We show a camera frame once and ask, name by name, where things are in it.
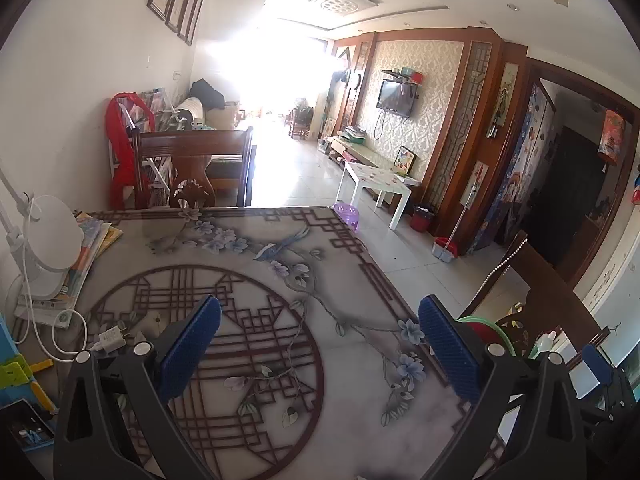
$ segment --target black bag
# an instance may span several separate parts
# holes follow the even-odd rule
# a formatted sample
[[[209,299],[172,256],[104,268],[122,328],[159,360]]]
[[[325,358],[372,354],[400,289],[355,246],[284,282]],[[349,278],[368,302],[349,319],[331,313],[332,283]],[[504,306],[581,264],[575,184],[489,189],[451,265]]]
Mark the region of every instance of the black bag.
[[[204,79],[200,79],[191,85],[189,97],[197,97],[205,111],[212,108],[225,109],[225,97]]]

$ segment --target air vent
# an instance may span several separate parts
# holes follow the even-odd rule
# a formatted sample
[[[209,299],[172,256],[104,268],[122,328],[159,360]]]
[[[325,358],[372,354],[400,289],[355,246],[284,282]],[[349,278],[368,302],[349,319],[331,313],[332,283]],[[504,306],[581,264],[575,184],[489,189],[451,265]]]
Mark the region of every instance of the air vent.
[[[323,10],[339,16],[348,16],[378,5],[373,0],[311,0],[311,2],[320,5]]]

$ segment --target lattice pattern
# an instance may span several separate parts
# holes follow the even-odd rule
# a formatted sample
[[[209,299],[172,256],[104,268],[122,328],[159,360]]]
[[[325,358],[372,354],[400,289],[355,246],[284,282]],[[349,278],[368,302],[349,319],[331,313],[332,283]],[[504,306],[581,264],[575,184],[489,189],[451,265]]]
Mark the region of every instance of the lattice pattern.
[[[212,285],[198,285],[202,282]],[[239,305],[236,295],[243,287],[250,288],[253,298],[259,293],[262,297],[259,301],[264,306],[243,308]],[[117,292],[124,288],[134,289],[128,308],[115,299],[121,297]],[[223,317],[231,324],[221,326],[184,393],[171,400],[169,408],[185,438],[220,479],[227,478],[223,465],[225,458],[221,453],[232,449],[243,449],[260,457],[264,467],[256,476],[268,472],[267,477],[262,476],[268,478],[302,450],[318,421],[324,395],[324,375],[318,346],[304,324],[292,343],[300,316],[289,309],[282,297],[247,276],[225,269],[164,267],[121,283],[100,300],[93,310],[90,335],[95,336],[99,332],[98,327],[104,327],[104,324],[111,326],[118,321],[133,324],[129,322],[131,312],[136,312],[136,319],[154,310],[160,312],[167,321],[182,320],[204,294],[213,294],[219,299]],[[246,290],[241,296],[247,297]],[[286,351],[290,344],[289,361]],[[214,401],[207,392],[214,381],[219,388],[221,381],[228,377],[260,376],[261,365],[269,367],[274,374],[287,370],[291,365],[296,370],[311,367],[315,371],[316,384],[296,381],[289,375],[271,383],[256,380],[246,391],[243,400],[251,398],[258,413],[240,416],[235,404],[229,413],[211,413],[212,409],[217,410],[208,405],[207,399]],[[296,404],[299,420],[306,420],[306,429],[300,438],[275,445],[265,424],[264,412],[270,405],[283,400],[290,403],[296,398],[299,399]],[[137,452],[148,460],[150,451],[131,410],[126,410],[126,421]]]
[[[358,266],[379,295],[389,314],[395,319],[407,319],[413,314],[402,297],[373,263],[366,248],[353,232],[327,208],[272,208],[272,209],[211,209],[202,210],[213,218],[241,216],[261,217],[265,222],[279,222],[284,218],[304,222],[309,227],[319,228],[328,233],[327,241],[334,248],[343,248],[358,260]],[[144,210],[130,212],[94,213],[95,218],[105,221],[130,221],[135,219],[178,218],[176,210]],[[264,301],[260,306],[246,306],[242,303],[242,288],[256,286]],[[129,304],[123,304],[123,295],[117,294],[132,288]],[[306,325],[291,347],[292,362],[296,369],[312,370],[316,384],[301,381],[299,394],[302,405],[297,404],[299,422],[306,423],[302,436],[295,442],[274,443],[263,416],[278,400],[291,399],[298,389],[290,376],[268,384],[257,380],[246,393],[246,398],[256,393],[258,413],[239,416],[234,405],[227,413],[211,413],[206,400],[211,400],[210,389],[214,381],[220,383],[229,376],[260,374],[260,366],[265,365],[274,372],[289,367],[285,350],[291,342],[299,317],[289,309],[286,300],[255,280],[211,266],[172,266],[150,270],[116,286],[107,293],[92,310],[90,334],[95,336],[99,326],[114,325],[120,321],[130,325],[129,315],[138,313],[138,318],[149,310],[158,310],[170,321],[184,319],[198,303],[203,294],[215,295],[222,305],[223,324],[216,334],[206,355],[191,378],[183,395],[170,403],[177,425],[189,439],[191,445],[206,461],[212,471],[222,480],[233,480],[229,469],[225,468],[226,452],[246,452],[264,464],[264,469],[253,476],[254,479],[271,478],[288,465],[303,449],[310,438],[322,406],[324,396],[324,373],[318,346]],[[448,382],[436,359],[429,352],[427,344],[421,344],[415,351],[424,361],[425,368],[435,372],[442,386]],[[456,430],[468,413],[468,406],[458,405],[460,420],[453,425]],[[134,445],[143,458],[149,458],[146,441],[135,417],[126,413],[126,421]],[[483,468],[491,468],[500,457],[504,444],[499,437],[492,443]]]
[[[460,100],[444,142],[442,153],[438,159],[436,170],[425,195],[426,203],[435,212],[438,211],[440,204],[442,204],[449,182],[451,182],[460,160],[466,137],[474,120],[476,108],[478,108],[478,101],[482,93],[490,57],[491,43],[480,43],[479,41],[472,43]]]
[[[364,70],[364,63],[366,62],[367,55],[369,54],[369,47],[369,42],[363,43],[360,46],[360,55],[358,56],[358,60],[356,62],[355,73],[362,73],[362,71]],[[344,115],[342,116],[342,124],[340,125],[341,130],[346,128],[350,124],[360,89],[348,91],[349,97],[347,99],[347,104],[344,107]]]

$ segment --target white table leg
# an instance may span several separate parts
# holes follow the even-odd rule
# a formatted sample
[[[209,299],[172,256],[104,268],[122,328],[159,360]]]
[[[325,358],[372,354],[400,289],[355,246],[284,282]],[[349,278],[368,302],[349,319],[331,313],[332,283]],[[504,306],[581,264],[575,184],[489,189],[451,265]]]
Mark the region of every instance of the white table leg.
[[[360,193],[362,192],[362,184],[357,183],[356,189],[353,190],[353,196],[351,197],[351,205],[358,207],[358,200],[360,200]]]
[[[376,202],[376,207],[382,207],[382,203],[385,201],[386,191],[380,191],[378,195],[378,201]]]
[[[347,165],[345,164],[344,170],[342,170],[342,178],[340,179],[340,186],[338,186],[338,193],[335,194],[335,202],[338,202],[338,200],[340,200],[340,190],[342,190],[342,183],[344,182],[344,176],[346,174],[347,174]]]
[[[406,203],[409,201],[409,195],[411,195],[410,192],[404,193],[402,195],[402,198],[400,199],[400,203],[398,204],[398,209],[396,209],[394,217],[391,219],[391,224],[389,224],[389,229],[395,229],[396,227],[398,227],[398,222],[400,221],[402,212],[404,211]]]

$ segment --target bird print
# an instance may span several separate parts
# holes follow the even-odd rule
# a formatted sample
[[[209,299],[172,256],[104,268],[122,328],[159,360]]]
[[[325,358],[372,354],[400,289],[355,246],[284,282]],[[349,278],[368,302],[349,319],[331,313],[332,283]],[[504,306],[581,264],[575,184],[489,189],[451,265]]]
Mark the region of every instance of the bird print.
[[[285,238],[283,241],[281,241],[281,242],[279,242],[277,244],[267,244],[267,245],[265,245],[255,255],[254,260],[257,260],[258,262],[264,262],[264,261],[270,262],[271,260],[273,260],[276,257],[276,255],[281,250],[283,250],[287,246],[290,246],[292,243],[297,242],[298,240],[302,240],[302,238],[304,238],[308,234],[309,234],[309,226],[305,225],[296,234]]]

